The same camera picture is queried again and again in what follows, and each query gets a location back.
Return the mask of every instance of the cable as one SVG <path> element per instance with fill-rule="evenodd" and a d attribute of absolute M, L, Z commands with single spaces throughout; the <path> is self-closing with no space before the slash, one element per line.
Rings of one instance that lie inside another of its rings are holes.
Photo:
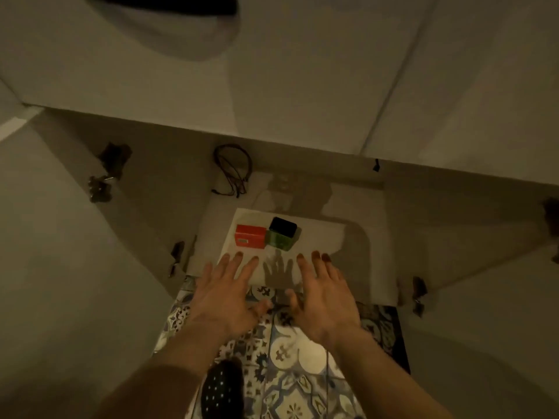
<path fill-rule="evenodd" d="M 240 152 L 242 152 L 247 157 L 247 163 L 248 163 L 247 174 L 244 177 L 241 177 L 241 174 L 233 166 L 233 164 L 230 161 L 228 161 L 227 158 L 224 157 L 221 154 L 221 151 L 224 148 L 234 148 L 234 149 L 239 150 Z M 239 196 L 241 194 L 246 194 L 247 193 L 247 187 L 245 187 L 245 182 L 248 182 L 248 179 L 252 175 L 252 159 L 250 158 L 250 155 L 247 153 L 247 150 L 245 150 L 244 148 L 242 148 L 238 144 L 219 145 L 219 146 L 215 147 L 215 149 L 213 150 L 213 162 L 217 165 L 218 168 L 221 169 L 221 171 L 223 172 L 223 175 L 225 175 L 225 178 L 227 179 L 227 182 L 231 186 L 231 191 L 228 192 L 227 194 L 226 193 L 220 193 L 216 189 L 212 190 L 213 194 L 217 194 L 219 196 L 229 196 L 229 197 L 236 195 L 236 197 L 239 198 Z M 234 170 L 235 174 L 232 174 L 229 171 L 227 171 L 224 164 L 229 165 L 229 167 Z"/>

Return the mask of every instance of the small container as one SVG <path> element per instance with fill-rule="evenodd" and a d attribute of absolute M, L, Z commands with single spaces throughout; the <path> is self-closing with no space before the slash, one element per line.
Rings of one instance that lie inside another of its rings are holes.
<path fill-rule="evenodd" d="M 268 229 L 267 242 L 272 247 L 289 251 L 295 243 L 297 224 L 285 219 L 275 217 Z"/>
<path fill-rule="evenodd" d="M 235 244 L 238 247 L 264 248 L 266 246 L 266 228 L 262 226 L 237 225 Z"/>

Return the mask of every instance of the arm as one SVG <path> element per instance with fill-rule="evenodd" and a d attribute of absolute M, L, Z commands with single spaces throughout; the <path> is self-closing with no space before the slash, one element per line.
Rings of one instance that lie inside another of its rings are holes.
<path fill-rule="evenodd" d="M 188 321 L 163 350 L 101 403 L 94 419 L 184 419 L 219 347 L 254 328 L 271 308 L 269 300 L 247 307 L 248 280 L 258 258 L 250 260 L 234 279 L 242 259 L 242 253 L 237 253 L 229 261 L 226 254 L 214 270 L 206 265 Z"/>
<path fill-rule="evenodd" d="M 302 305 L 292 290 L 287 291 L 295 323 L 332 353 L 367 417 L 451 418 L 361 329 L 355 300 L 329 256 L 321 259 L 317 251 L 312 253 L 314 271 L 302 255 L 297 263 L 305 301 Z"/>

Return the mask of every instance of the person's left hand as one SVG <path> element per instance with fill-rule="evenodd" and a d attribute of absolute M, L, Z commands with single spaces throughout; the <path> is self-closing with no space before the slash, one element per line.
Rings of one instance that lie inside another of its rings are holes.
<path fill-rule="evenodd" d="M 206 321 L 208 326 L 218 326 L 223 331 L 225 341 L 238 338 L 253 329 L 260 316 L 271 309 L 272 302 L 261 300 L 248 307 L 245 296 L 248 281 L 258 266 L 258 257 L 253 257 L 235 279 L 235 274 L 243 260 L 238 252 L 231 260 L 224 254 L 215 269 L 207 263 L 202 276 L 196 282 L 196 291 L 190 304 L 188 322 Z"/>

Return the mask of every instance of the hand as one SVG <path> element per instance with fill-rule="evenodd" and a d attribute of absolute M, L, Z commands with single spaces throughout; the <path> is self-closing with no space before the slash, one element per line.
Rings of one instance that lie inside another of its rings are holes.
<path fill-rule="evenodd" d="M 207 263 L 197 281 L 192 298 L 188 322 L 206 321 L 223 332 L 224 342 L 238 338 L 253 329 L 260 316 L 272 308 L 270 300 L 261 300 L 248 307 L 245 301 L 248 281 L 258 266 L 258 257 L 253 257 L 235 279 L 235 273 L 243 260 L 238 252 L 232 260 L 224 254 L 215 269 Z"/>
<path fill-rule="evenodd" d="M 304 305 L 297 294 L 286 290 L 295 323 L 307 337 L 333 351 L 340 331 L 350 327 L 360 329 L 357 305 L 341 271 L 332 265 L 328 254 L 313 251 L 314 271 L 302 254 L 297 264 L 303 278 Z"/>

